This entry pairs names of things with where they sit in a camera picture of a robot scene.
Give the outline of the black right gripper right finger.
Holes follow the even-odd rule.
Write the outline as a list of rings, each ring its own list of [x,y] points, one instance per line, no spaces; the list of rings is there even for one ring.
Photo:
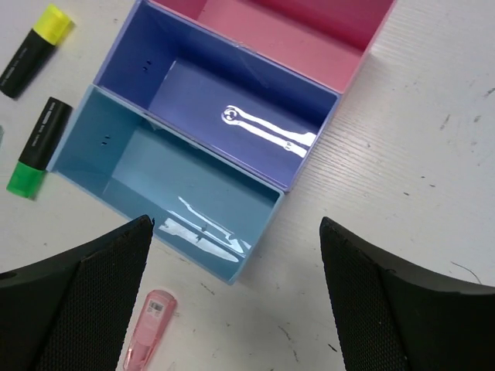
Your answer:
[[[320,249],[347,370],[492,370],[494,289],[430,271],[328,217]]]

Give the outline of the yellow cap black highlighter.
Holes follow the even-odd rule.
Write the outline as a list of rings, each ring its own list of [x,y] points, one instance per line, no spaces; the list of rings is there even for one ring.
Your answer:
[[[47,5],[1,75],[1,92],[17,99],[73,29],[73,20],[56,5]]]

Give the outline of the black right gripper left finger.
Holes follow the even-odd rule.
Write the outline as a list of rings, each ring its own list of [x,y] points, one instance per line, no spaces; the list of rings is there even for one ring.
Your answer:
[[[3,370],[114,370],[145,270],[152,220],[1,274]]]

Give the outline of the green cap black highlighter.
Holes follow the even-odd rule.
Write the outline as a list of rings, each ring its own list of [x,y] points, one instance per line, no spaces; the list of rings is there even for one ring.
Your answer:
[[[19,156],[6,187],[9,192],[27,199],[36,198],[71,112],[69,104],[49,97]]]

